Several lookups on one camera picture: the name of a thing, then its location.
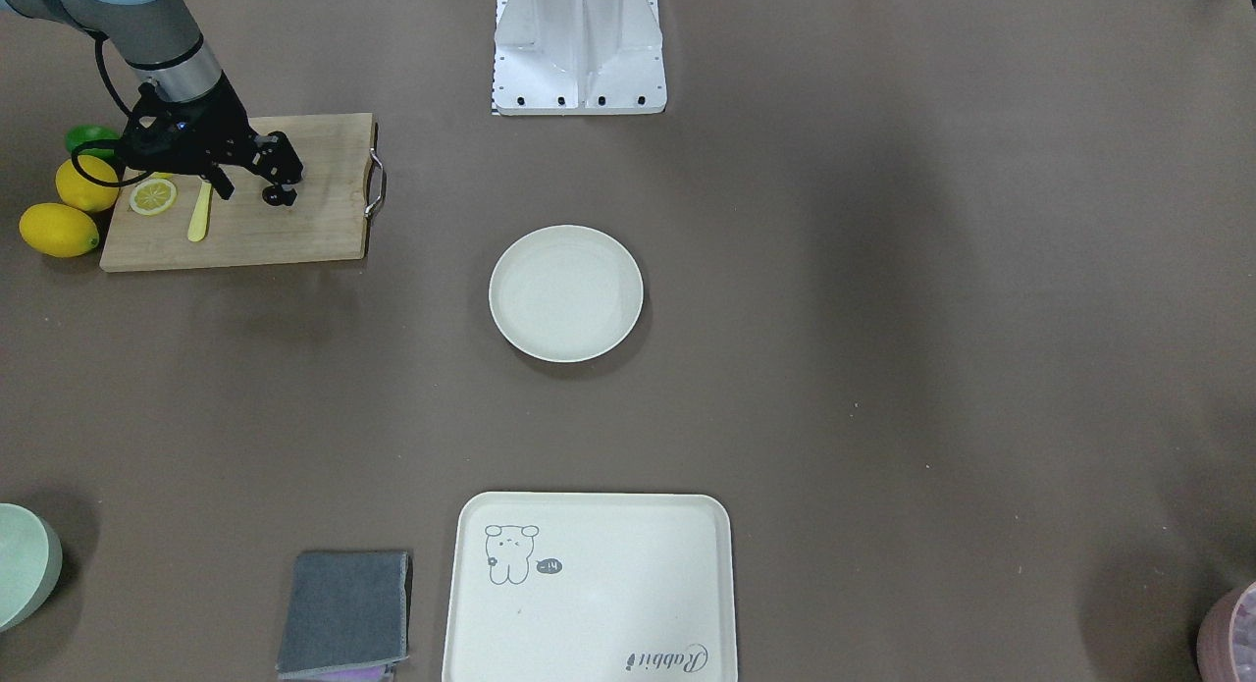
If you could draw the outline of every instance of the green lime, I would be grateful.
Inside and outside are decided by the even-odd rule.
[[[65,133],[65,151],[73,153],[74,148],[82,146],[83,142],[117,141],[118,137],[121,136],[117,132],[103,127],[103,124],[75,124]],[[113,151],[84,151],[83,154],[98,156],[100,160],[113,158]]]

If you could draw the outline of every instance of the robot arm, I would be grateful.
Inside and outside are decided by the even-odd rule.
[[[271,183],[266,203],[295,201],[303,172],[296,151],[283,132],[259,136],[250,127],[183,0],[0,0],[4,10],[62,21],[97,39],[98,50],[113,39],[141,82],[133,109],[118,100],[127,124],[114,151],[127,167],[196,173],[225,200],[234,186],[220,165],[239,165]]]

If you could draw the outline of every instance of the white tray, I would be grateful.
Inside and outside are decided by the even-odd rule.
[[[445,682],[736,678],[715,499],[489,492],[462,509]]]

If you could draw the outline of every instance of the metal handle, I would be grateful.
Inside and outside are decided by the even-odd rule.
[[[388,173],[384,172],[384,163],[379,162],[379,154],[376,154],[376,148],[371,148],[371,172],[367,173],[368,191],[371,191],[371,181],[376,177],[376,170],[379,171],[379,195],[363,211],[367,221],[371,221],[374,214],[379,211],[381,205],[384,205],[384,195],[388,191]]]

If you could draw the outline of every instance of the wooden cutting board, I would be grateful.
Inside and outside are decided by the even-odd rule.
[[[104,240],[104,271],[180,270],[358,260],[367,249],[368,222],[363,214],[374,146],[376,119],[369,113],[296,114],[250,119],[265,136],[283,131],[305,165],[296,185],[296,202],[266,205],[268,182],[239,167],[224,167],[235,185],[231,200],[214,196],[208,234],[201,242],[187,239],[200,177],[171,177],[178,196],[157,216],[131,211],[131,190],[118,196]]]

